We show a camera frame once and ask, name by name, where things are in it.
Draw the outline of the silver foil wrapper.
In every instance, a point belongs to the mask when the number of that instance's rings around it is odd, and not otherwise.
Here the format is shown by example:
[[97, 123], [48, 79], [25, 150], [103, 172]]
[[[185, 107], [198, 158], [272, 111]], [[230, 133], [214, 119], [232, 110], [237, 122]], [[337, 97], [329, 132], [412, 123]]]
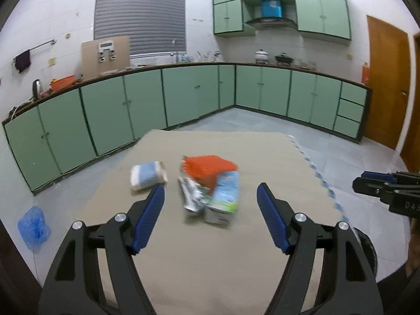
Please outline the silver foil wrapper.
[[200, 216], [211, 199], [210, 189], [192, 178], [179, 176], [178, 182], [184, 196], [184, 210], [189, 217]]

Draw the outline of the steel electric kettle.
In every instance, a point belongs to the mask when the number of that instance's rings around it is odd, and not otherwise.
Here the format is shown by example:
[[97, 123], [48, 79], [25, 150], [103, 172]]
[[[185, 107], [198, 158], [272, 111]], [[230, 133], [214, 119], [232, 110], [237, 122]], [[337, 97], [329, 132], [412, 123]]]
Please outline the steel electric kettle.
[[34, 100], [37, 100], [41, 96], [42, 89], [42, 83], [39, 79], [36, 79], [32, 82], [32, 94]]

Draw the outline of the orange plastic basket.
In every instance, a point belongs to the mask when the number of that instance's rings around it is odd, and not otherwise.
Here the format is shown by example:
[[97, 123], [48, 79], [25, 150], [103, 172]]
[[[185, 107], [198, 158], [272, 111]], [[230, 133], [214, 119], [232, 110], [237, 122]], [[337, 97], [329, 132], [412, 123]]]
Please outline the orange plastic basket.
[[75, 81], [76, 81], [75, 75], [69, 75], [61, 79], [53, 78], [53, 80], [51, 80], [50, 82], [50, 87], [53, 92], [58, 92], [74, 85]]

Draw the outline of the black lined trash bin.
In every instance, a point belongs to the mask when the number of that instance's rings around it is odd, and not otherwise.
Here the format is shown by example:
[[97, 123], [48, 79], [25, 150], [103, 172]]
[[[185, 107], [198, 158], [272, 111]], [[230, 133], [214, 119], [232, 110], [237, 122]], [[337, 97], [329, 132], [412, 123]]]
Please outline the black lined trash bin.
[[377, 277], [378, 261], [377, 252], [369, 236], [363, 233], [360, 229], [354, 228], [355, 234], [358, 237], [362, 250], [367, 258], [369, 266], [371, 267], [374, 277]]

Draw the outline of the blue milk carton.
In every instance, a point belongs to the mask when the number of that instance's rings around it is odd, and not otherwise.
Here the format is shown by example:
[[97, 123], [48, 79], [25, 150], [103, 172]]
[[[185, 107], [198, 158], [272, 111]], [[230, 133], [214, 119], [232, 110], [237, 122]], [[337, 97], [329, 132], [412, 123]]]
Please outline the blue milk carton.
[[204, 210], [204, 221], [219, 226], [229, 225], [238, 208], [238, 197], [238, 171], [219, 174], [211, 200]]

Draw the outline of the blue plastic bag on floor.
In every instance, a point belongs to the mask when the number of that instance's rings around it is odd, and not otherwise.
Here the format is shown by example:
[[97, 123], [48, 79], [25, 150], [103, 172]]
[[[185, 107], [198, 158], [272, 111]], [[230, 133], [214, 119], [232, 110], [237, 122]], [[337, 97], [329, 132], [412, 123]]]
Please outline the blue plastic bag on floor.
[[51, 236], [51, 228], [45, 221], [43, 210], [30, 208], [17, 224], [19, 233], [29, 250], [38, 250]]

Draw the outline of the orange foam net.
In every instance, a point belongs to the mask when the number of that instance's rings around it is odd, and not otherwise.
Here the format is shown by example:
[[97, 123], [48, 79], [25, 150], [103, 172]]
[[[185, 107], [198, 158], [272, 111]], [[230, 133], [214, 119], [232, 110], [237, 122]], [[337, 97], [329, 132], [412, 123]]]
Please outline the orange foam net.
[[217, 176], [229, 171], [236, 171], [238, 166], [216, 155], [185, 156], [182, 170], [187, 176], [202, 186], [214, 188]]

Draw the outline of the black wok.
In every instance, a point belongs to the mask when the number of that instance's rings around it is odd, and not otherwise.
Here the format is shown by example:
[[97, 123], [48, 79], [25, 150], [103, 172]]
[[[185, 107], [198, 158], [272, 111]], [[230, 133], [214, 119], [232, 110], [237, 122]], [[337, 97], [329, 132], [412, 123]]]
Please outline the black wok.
[[286, 53], [281, 53], [280, 55], [276, 55], [275, 60], [276, 60], [276, 65], [288, 66], [288, 67], [290, 67], [294, 61], [294, 59], [288, 56]]

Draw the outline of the green lower kitchen cabinets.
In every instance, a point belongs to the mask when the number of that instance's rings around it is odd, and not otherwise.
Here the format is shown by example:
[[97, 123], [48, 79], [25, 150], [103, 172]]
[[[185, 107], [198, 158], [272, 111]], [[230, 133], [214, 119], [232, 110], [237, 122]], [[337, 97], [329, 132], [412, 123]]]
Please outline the green lower kitchen cabinets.
[[362, 138], [371, 101], [364, 85], [319, 72], [257, 64], [191, 64], [117, 73], [17, 107], [2, 127], [32, 192], [129, 146], [239, 107]]

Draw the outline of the wooden door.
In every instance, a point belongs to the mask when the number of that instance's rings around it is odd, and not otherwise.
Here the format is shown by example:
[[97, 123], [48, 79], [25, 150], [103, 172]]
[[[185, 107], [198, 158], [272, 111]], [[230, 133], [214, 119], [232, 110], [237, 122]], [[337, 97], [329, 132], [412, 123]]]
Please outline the wooden door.
[[407, 136], [401, 151], [401, 158], [409, 172], [419, 173], [420, 167], [420, 146], [419, 146], [419, 121], [420, 121], [420, 97], [419, 97], [419, 33], [414, 36], [414, 49], [416, 56], [416, 79], [414, 103], [411, 112], [411, 119]]
[[385, 21], [367, 16], [369, 82], [372, 90], [365, 136], [395, 149], [409, 97], [411, 58], [409, 36]]

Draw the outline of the beige tablecloth with blue trim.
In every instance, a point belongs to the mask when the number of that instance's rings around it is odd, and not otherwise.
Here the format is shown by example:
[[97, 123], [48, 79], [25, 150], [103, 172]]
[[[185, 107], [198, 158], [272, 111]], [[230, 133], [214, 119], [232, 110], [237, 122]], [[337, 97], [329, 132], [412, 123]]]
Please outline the beige tablecloth with blue trim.
[[[238, 166], [235, 213], [184, 208], [182, 159], [216, 155]], [[79, 213], [87, 225], [127, 211], [145, 192], [133, 193], [130, 170], [161, 161], [165, 202], [147, 247], [134, 262], [158, 314], [263, 314], [287, 257], [274, 245], [256, 201], [260, 183], [316, 223], [334, 225], [342, 212], [303, 150], [278, 132], [148, 132], [107, 175]]]

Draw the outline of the brown water dispenser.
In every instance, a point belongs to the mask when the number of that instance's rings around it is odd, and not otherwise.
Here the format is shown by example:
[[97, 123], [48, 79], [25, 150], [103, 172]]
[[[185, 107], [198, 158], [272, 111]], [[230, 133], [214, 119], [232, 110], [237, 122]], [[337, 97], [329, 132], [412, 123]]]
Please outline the brown water dispenser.
[[84, 80], [130, 67], [130, 38], [117, 36], [81, 44], [81, 75]]

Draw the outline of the blue white paper cup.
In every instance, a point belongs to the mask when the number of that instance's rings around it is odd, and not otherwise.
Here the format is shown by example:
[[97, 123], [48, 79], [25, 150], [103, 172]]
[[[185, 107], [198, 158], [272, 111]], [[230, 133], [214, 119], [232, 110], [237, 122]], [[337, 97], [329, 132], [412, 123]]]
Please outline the blue white paper cup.
[[134, 192], [168, 182], [167, 172], [161, 161], [134, 165], [130, 170], [130, 186]]

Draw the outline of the grey window blind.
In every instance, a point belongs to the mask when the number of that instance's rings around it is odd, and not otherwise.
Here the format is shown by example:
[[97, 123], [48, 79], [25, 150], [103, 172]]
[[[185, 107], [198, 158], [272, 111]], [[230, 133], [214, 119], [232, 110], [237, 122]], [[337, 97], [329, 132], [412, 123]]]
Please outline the grey window blind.
[[94, 38], [127, 36], [131, 55], [184, 53], [185, 0], [96, 0]]

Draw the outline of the dark towel on rail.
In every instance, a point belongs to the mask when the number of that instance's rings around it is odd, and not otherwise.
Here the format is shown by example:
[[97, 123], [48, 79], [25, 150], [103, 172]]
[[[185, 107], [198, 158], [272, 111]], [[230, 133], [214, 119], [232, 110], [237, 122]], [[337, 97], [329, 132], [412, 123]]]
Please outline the dark towel on rail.
[[19, 73], [31, 66], [31, 50], [25, 50], [14, 58], [14, 66]]

